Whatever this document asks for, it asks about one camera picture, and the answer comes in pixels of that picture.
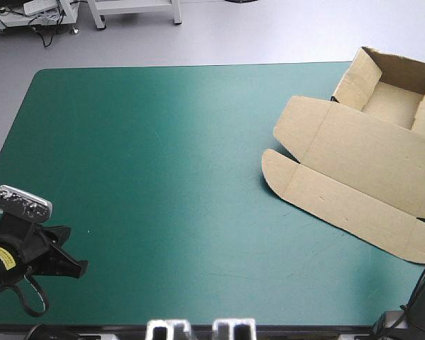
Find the metal bracket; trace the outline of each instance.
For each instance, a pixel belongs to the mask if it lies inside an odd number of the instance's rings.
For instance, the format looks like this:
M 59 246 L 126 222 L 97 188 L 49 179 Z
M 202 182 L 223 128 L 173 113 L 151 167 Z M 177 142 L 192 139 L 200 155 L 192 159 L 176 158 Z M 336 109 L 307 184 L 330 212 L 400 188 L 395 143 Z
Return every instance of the metal bracket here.
M 191 323 L 185 319 L 150 320 L 145 340 L 196 340 Z
M 216 319 L 212 340 L 256 340 L 255 319 Z

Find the white shelf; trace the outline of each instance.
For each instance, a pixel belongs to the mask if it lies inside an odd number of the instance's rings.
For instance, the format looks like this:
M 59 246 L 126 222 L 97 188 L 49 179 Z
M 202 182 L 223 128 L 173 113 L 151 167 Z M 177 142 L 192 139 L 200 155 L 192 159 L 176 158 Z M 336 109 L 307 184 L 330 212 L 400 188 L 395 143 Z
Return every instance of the white shelf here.
M 171 9 L 170 0 L 107 0 L 96 2 L 100 14 L 142 13 Z
M 69 4 L 67 0 L 60 1 L 62 8 L 64 9 L 66 16 L 63 18 L 63 23 L 75 23 L 77 21 L 77 14 L 79 11 L 79 3 Z M 14 8 L 14 11 L 23 13 L 23 7 Z M 0 16 L 0 19 L 8 27 L 16 26 L 26 26 L 31 18 L 26 18 L 25 16 L 19 16 L 17 14 L 8 13 L 5 16 Z M 36 19 L 32 21 L 32 25 L 55 25 L 56 21 L 48 21 L 46 19 Z M 0 30 L 4 29 L 3 25 L 0 23 Z

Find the cardboard box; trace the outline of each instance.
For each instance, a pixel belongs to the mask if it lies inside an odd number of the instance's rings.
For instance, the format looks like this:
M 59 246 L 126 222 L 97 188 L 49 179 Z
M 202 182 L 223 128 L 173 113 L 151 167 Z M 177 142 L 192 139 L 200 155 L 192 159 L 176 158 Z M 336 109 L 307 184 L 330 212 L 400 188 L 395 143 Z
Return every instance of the cardboard box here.
M 425 136 L 425 63 L 362 47 L 332 100 Z
M 376 87 L 380 77 L 365 74 L 361 83 Z M 365 91 L 371 100 L 375 91 Z M 342 90 L 336 94 L 346 98 Z M 348 96 L 346 106 L 292 97 L 274 136 L 297 162 L 266 150 L 264 177 L 283 200 L 395 256 L 425 264 L 425 222 L 419 219 L 425 219 L 425 137 L 375 118 L 377 112 L 349 107 L 364 107 L 365 98 Z

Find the yellow warning label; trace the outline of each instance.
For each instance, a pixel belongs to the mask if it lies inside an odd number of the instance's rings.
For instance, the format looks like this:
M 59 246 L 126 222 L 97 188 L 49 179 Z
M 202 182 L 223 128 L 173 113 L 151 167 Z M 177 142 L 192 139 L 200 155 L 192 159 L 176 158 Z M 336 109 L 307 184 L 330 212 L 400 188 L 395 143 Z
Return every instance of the yellow warning label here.
M 3 262 L 3 265 L 5 265 L 5 269 L 7 271 L 9 271 L 10 269 L 16 266 L 16 261 L 14 260 L 13 256 L 9 253 L 9 251 L 1 247 L 0 247 L 0 260 Z

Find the grey floor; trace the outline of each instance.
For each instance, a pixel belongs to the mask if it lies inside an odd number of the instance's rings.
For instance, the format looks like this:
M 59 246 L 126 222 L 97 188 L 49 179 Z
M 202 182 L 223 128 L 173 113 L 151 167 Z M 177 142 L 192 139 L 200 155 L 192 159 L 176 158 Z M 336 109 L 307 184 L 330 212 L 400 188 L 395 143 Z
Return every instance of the grey floor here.
M 425 0 L 185 1 L 180 26 L 159 12 L 108 16 L 99 31 L 81 4 L 81 33 L 46 50 L 28 29 L 0 35 L 0 149 L 44 68 L 343 61 L 361 45 L 425 61 Z

